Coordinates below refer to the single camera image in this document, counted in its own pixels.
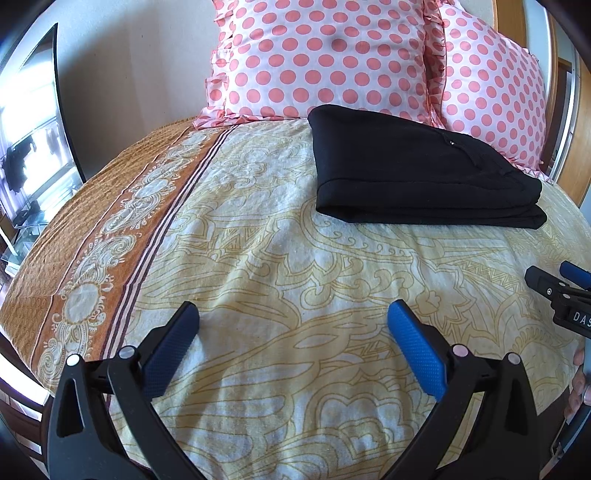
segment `folded black clothing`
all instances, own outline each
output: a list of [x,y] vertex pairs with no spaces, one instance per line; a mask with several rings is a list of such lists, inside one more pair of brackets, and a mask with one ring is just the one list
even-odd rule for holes
[[541,227],[542,184],[494,148],[384,113],[314,108],[316,210],[351,223]]

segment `polka dot pillow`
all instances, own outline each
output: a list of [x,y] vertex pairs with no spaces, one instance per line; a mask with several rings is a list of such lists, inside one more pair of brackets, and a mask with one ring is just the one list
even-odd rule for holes
[[431,123],[424,0],[214,5],[220,47],[198,127],[301,118],[323,103]]
[[514,166],[546,179],[539,172],[546,125],[537,60],[457,0],[439,12],[428,18],[425,57],[441,126],[488,143]]

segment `metal pin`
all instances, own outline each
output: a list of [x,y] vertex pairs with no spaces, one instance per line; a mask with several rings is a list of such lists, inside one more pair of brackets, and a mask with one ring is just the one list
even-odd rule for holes
[[119,350],[119,358],[128,359],[133,357],[135,353],[135,347],[131,345],[125,345],[121,350]]
[[66,364],[68,365],[68,367],[73,367],[74,365],[77,365],[79,361],[80,355],[78,355],[77,353],[73,353],[68,358],[66,358]]
[[513,365],[519,365],[521,363],[521,357],[513,352],[507,356],[507,360],[509,360],[509,362]]
[[452,352],[455,356],[468,356],[468,353],[470,353],[470,350],[468,350],[468,348],[466,347],[466,345],[454,345]]

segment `wall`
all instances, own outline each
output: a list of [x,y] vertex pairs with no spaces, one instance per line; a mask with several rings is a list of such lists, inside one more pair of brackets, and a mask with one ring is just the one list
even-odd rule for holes
[[558,44],[558,56],[561,59],[568,60],[571,64],[574,64],[576,50],[574,49],[573,43],[570,38],[560,26],[558,22],[554,22],[556,29],[556,43]]
[[550,23],[548,13],[537,0],[523,0],[527,24],[527,47],[538,58],[544,76],[546,92],[550,91],[552,51],[550,45]]
[[587,195],[585,195],[585,199],[581,204],[581,212],[585,215],[587,221],[591,223],[591,189],[587,191]]
[[214,13],[211,0],[56,0],[0,83],[57,22],[62,113],[89,178],[153,129],[199,113],[219,32]]
[[495,23],[495,0],[461,0],[460,3],[468,13],[483,19],[490,26]]

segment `bedspread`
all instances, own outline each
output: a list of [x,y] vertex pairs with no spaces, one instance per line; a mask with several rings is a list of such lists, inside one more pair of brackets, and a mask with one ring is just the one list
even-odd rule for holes
[[538,412],[564,390],[579,338],[523,280],[530,265],[591,267],[591,229],[559,187],[544,185],[537,231],[348,224],[317,213],[315,192],[305,120],[167,126],[62,208],[0,325],[55,389],[68,354],[112,356],[194,302],[199,335],[153,403],[215,479],[378,479],[434,405],[387,329],[396,299],[477,355],[519,353]]

